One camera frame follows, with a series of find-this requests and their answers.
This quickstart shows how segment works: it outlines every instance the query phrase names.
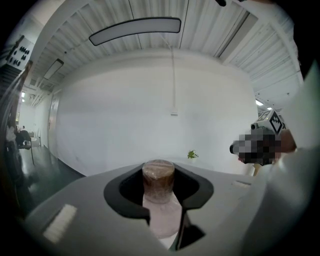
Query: green plant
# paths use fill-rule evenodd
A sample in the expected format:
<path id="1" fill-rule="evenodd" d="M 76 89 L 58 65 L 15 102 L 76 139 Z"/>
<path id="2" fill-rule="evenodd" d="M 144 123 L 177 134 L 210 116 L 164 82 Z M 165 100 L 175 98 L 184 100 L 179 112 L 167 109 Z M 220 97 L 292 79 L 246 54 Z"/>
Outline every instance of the green plant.
<path id="1" fill-rule="evenodd" d="M 189 158 L 198 158 L 199 156 L 196 154 L 196 151 L 195 150 L 189 150 L 188 152 L 188 159 Z"/>

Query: hanging cord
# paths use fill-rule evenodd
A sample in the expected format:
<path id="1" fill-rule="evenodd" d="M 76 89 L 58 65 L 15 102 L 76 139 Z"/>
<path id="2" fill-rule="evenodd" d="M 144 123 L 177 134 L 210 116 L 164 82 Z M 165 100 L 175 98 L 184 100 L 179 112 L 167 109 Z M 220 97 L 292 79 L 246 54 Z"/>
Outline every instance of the hanging cord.
<path id="1" fill-rule="evenodd" d="M 174 49 L 170 46 L 168 41 L 159 33 L 159 36 L 163 39 L 166 45 L 169 47 L 171 51 L 171 59 L 172 59 L 172 82 L 173 82 L 173 109 L 176 110 L 176 70 L 175 70 L 175 57 L 174 57 Z"/>

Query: ceiling light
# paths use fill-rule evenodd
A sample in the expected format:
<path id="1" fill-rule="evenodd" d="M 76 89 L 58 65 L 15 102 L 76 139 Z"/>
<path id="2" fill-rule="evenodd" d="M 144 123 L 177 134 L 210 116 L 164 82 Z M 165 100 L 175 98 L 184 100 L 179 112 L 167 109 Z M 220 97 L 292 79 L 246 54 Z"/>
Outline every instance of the ceiling light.
<path id="1" fill-rule="evenodd" d="M 179 33 L 181 20 L 172 17 L 147 17 L 132 19 L 104 28 L 89 37 L 94 46 L 113 39 L 142 33 Z"/>
<path id="2" fill-rule="evenodd" d="M 263 103 L 261 103 L 260 101 L 257 101 L 257 100 L 255 100 L 255 103 L 256 103 L 258 106 L 262 106 L 262 105 L 263 105 Z"/>
<path id="3" fill-rule="evenodd" d="M 63 65 L 64 62 L 61 59 L 57 58 L 55 62 L 51 65 L 51 67 L 49 67 L 48 71 L 44 74 L 43 77 L 45 79 L 50 79 L 50 77 L 52 77 L 52 75 L 56 73 L 58 69 L 60 69 Z"/>

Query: white ceiling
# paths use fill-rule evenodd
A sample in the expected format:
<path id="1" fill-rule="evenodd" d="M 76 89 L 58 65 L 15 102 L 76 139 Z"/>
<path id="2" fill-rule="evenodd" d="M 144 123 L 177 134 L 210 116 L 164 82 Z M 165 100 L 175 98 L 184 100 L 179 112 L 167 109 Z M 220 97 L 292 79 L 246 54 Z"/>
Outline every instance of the white ceiling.
<path id="1" fill-rule="evenodd" d="M 89 36 L 101 29 L 144 17 L 180 18 L 180 33 L 162 34 L 169 44 L 220 58 L 224 65 L 248 73 L 256 98 L 264 103 L 260 110 L 265 107 L 282 109 L 302 86 L 297 47 L 293 41 L 293 22 L 277 6 L 252 1 L 239 3 L 237 0 L 227 0 L 226 7 L 219 6 L 215 0 L 72 2 L 74 0 L 66 0 L 53 14 L 34 47 L 38 53 L 32 52 L 30 59 L 34 64 L 28 87 L 38 96 L 34 98 L 34 105 L 82 65 L 117 53 L 166 48 L 158 33 L 129 35 L 99 46 L 93 46 L 89 41 Z M 222 53 L 249 14 L 258 18 L 255 27 L 233 51 L 232 58 L 222 59 Z M 57 58 L 64 61 L 63 67 L 50 81 L 40 83 Z"/>

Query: floor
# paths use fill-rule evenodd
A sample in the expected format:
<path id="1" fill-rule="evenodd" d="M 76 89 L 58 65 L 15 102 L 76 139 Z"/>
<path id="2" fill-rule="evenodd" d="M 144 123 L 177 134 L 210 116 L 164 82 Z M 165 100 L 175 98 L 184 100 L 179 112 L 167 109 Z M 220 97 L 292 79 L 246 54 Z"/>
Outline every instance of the floor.
<path id="1" fill-rule="evenodd" d="M 69 183 L 83 177 L 57 160 L 44 146 L 32 147 L 34 164 L 30 150 L 19 151 L 25 179 L 16 189 L 16 196 L 25 216 Z"/>

